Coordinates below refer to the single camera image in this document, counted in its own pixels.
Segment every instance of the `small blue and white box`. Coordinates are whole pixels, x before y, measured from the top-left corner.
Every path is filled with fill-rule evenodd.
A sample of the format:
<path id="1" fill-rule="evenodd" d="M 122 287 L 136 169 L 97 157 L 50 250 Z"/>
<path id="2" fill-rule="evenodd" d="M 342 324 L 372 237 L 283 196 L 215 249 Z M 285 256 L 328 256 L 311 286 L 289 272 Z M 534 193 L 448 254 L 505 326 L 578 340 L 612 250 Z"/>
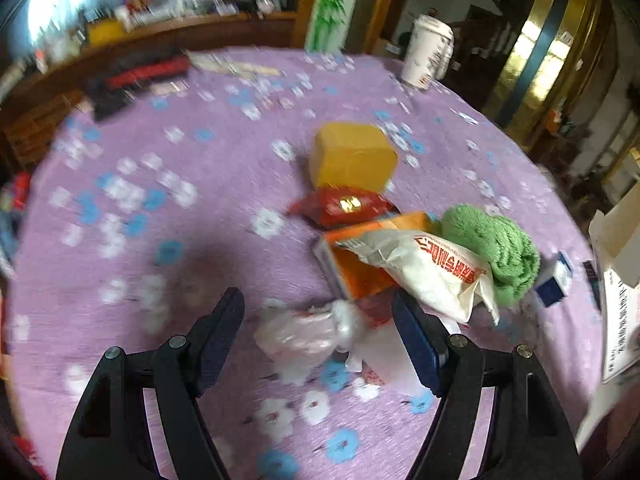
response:
<path id="1" fill-rule="evenodd" d="M 564 300 L 574 277 L 569 258 L 562 251 L 552 260 L 548 260 L 540 271 L 536 281 L 536 294 L 544 306 L 551 306 Z"/>

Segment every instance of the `rolled green cloth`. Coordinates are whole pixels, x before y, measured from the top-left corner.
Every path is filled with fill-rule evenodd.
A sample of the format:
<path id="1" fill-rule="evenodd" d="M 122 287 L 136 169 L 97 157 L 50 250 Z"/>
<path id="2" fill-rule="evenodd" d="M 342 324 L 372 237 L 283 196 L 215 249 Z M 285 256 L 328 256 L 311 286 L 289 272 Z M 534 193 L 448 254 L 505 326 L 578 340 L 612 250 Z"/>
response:
<path id="1" fill-rule="evenodd" d="M 498 306 L 517 303 L 538 276 L 540 255 L 529 235 L 510 218 L 458 204 L 442 216 L 442 237 L 489 262 Z"/>

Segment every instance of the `table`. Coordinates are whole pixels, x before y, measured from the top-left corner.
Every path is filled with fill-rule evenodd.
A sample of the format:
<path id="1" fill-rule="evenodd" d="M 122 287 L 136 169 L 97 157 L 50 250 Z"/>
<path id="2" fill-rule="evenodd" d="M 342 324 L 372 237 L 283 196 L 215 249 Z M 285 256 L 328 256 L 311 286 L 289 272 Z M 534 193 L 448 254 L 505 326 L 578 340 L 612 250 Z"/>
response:
<path id="1" fill-rule="evenodd" d="M 497 328 L 476 309 L 463 331 L 488 348 L 533 346 L 576 428 L 599 377 L 602 321 L 580 264 L 592 255 L 519 147 L 444 86 L 403 88 L 388 60 L 222 54 L 285 74 L 250 86 L 192 70 L 186 95 L 140 98 L 100 125 L 78 110 L 34 177 L 10 295 L 12 352 L 18 408 L 49 475 L 104 350 L 154 348 L 238 286 L 245 322 L 199 401 L 231 477 L 404 478 L 433 397 L 401 396 L 333 361 L 277 369 L 252 337 L 262 308 L 332 299 L 310 251 L 318 232 L 278 214 L 308 191 L 305 154 L 327 121 L 386 130 L 399 154 L 386 196 L 402 211 L 439 216 L 471 203 L 515 219 L 543 256 L 565 251 L 575 271 L 565 301 L 523 301 Z M 171 478 L 152 393 L 156 455 Z M 477 471 L 490 401 L 488 392 L 463 478 Z"/>

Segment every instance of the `dark blue stripe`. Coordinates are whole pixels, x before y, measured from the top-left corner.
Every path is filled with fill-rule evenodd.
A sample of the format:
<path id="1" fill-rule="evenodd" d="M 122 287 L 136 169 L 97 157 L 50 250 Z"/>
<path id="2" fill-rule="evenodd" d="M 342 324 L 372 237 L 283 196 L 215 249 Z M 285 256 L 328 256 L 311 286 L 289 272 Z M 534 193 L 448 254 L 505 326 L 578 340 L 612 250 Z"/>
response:
<path id="1" fill-rule="evenodd" d="M 524 69 L 518 78 L 516 86 L 509 94 L 509 97 L 502 105 L 500 113 L 498 113 L 498 116 L 496 117 L 495 123 L 501 128 L 505 128 L 507 124 L 509 124 L 520 107 L 533 78 L 536 76 L 543 59 L 545 59 L 546 52 L 549 50 L 551 42 L 558 33 L 562 17 L 564 16 L 564 11 L 566 10 L 568 3 L 569 0 L 554 0 L 551 4 L 549 14 L 546 16 L 545 24 L 542 26 L 542 30 L 540 31 L 540 36 L 531 51 L 531 55 L 529 56 L 527 63 L 524 65 Z"/>

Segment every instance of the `yellow box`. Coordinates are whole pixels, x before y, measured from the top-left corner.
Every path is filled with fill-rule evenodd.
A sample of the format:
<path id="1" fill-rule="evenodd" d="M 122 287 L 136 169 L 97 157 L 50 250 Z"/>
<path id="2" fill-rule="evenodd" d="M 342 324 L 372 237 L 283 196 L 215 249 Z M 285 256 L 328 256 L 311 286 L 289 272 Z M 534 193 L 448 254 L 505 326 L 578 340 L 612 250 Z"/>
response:
<path id="1" fill-rule="evenodd" d="M 328 123 L 309 156 L 309 175 L 316 187 L 353 186 L 379 193 L 398 163 L 385 134 L 370 124 Z"/>

